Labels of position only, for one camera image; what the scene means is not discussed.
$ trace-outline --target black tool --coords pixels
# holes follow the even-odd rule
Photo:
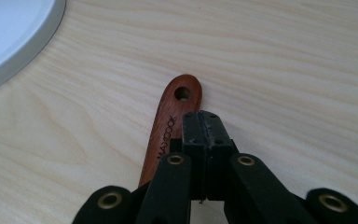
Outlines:
[[[237,150],[213,113],[187,113],[182,136],[149,183],[97,190],[74,224],[185,224],[190,201],[206,199],[225,202],[229,224],[358,223],[358,205],[336,191],[314,189],[305,200],[290,193],[260,159]]]

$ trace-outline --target wooden handle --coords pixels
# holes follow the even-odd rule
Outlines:
[[[202,87],[191,75],[174,78],[159,101],[149,138],[139,187],[153,178],[158,160],[170,152],[170,139],[182,137],[182,116],[200,109]]]

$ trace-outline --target brass grommet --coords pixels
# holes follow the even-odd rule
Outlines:
[[[98,200],[98,206],[102,209],[111,209],[121,204],[123,196],[117,191],[105,193]]]
[[[179,165],[179,164],[182,164],[185,159],[181,156],[170,156],[168,159],[167,159],[168,163],[171,164],[171,165]]]
[[[323,204],[326,208],[335,212],[344,213],[348,210],[348,206],[336,196],[322,194],[318,199],[319,202],[321,202],[321,204]]]
[[[255,160],[248,156],[238,157],[238,162],[242,165],[247,165],[247,166],[251,166],[255,164]]]

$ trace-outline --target light wood grain surface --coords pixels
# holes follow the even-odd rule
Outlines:
[[[0,223],[71,223],[96,189],[136,189],[160,95],[185,73],[289,190],[358,203],[358,1],[68,0],[0,87]],[[227,223],[221,203],[192,206],[192,223]]]

